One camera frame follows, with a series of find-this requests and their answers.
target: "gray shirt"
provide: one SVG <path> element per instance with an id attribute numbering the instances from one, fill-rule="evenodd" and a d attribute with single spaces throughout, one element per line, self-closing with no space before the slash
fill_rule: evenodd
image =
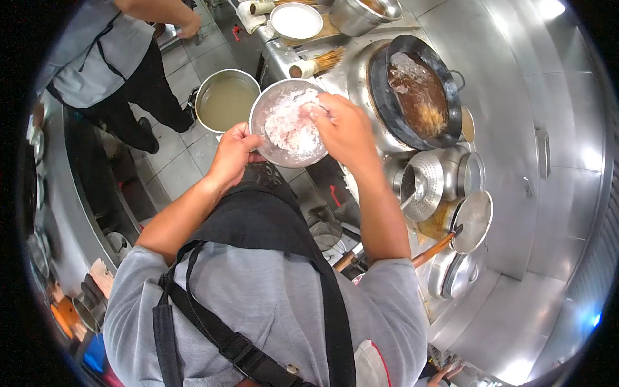
<path id="1" fill-rule="evenodd" d="M 152 308 L 168 270 L 163 257 L 135 247 L 118 268 L 103 325 L 110 365 L 127 387 L 161 386 Z M 175 281 L 185 289 L 187 260 Z M 353 349 L 371 339 L 393 386 L 412 386 L 426 361 L 427 324 L 415 269 L 408 259 L 378 261 L 357 286 L 335 272 L 350 321 Z M 232 330 L 299 376 L 329 386 L 319 274 L 307 258 L 274 250 L 246 250 L 208 242 L 190 286 L 196 300 Z M 185 387 L 235 386 L 243 379 L 174 306 L 173 319 Z"/>
<path id="2" fill-rule="evenodd" d="M 124 83 L 103 61 L 97 45 L 90 44 L 119 12 L 113 1 L 86 0 L 53 47 L 35 89 L 37 95 L 50 82 L 63 100 L 75 108 L 88 108 L 110 96 Z M 143 20 L 121 14 L 100 42 L 103 53 L 120 73 L 129 78 L 144 59 L 155 29 Z"/>

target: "raw meat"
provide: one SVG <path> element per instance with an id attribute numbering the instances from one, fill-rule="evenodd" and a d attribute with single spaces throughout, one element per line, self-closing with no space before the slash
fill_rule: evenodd
<path id="1" fill-rule="evenodd" d="M 310 119 L 312 107 L 319 106 L 314 89 L 284 96 L 272 109 L 264 131 L 273 144 L 296 155 L 311 155 L 321 145 L 318 129 Z"/>

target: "wok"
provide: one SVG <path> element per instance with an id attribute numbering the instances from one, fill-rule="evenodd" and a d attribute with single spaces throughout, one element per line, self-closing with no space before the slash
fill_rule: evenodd
<path id="1" fill-rule="evenodd" d="M 447 126 L 433 138 L 423 139 L 417 134 L 417 128 L 409 126 L 402 113 L 400 101 L 391 89 L 387 72 L 391 56 L 398 52 L 421 59 L 441 82 L 447 104 Z M 452 72 L 458 73 L 462 78 L 460 88 L 456 86 Z M 390 132 L 402 142 L 420 150 L 448 148 L 458 142 L 462 132 L 462 107 L 458 92 L 464 87 L 464 77 L 459 71 L 449 70 L 423 40 L 412 35 L 400 35 L 388 46 L 378 50 L 370 63 L 370 84 L 370 92 L 381 118 Z"/>

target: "white plate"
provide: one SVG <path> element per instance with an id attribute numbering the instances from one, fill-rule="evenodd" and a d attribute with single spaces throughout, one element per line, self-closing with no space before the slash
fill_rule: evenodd
<path id="1" fill-rule="evenodd" d="M 315 37 L 322 30 L 322 16 L 300 2 L 288 2 L 271 11 L 273 29 L 282 37 L 303 40 Z"/>

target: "person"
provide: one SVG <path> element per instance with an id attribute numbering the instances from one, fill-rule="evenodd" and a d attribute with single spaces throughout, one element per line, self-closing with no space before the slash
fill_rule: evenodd
<path id="1" fill-rule="evenodd" d="M 35 90 L 39 96 L 47 88 L 125 144 L 154 154 L 159 144 L 150 123 L 137 122 L 129 103 L 179 133 L 194 120 L 170 90 L 155 29 L 145 20 L 179 25 L 182 38 L 194 36 L 201 24 L 181 0 L 86 0 L 51 50 Z"/>
<path id="2" fill-rule="evenodd" d="M 264 139 L 240 123 L 118 268 L 103 337 L 125 386 L 415 383 L 426 317 L 404 217 L 369 118 L 339 95 L 318 98 L 326 111 L 312 120 L 357 181 L 368 272 L 355 286 L 333 270 L 288 185 L 246 179 L 268 164 L 251 152 Z"/>
<path id="3" fill-rule="evenodd" d="M 451 379 L 463 368 L 464 364 L 456 366 L 454 362 L 447 363 L 443 368 L 434 367 L 427 362 L 414 387 L 449 387 Z"/>

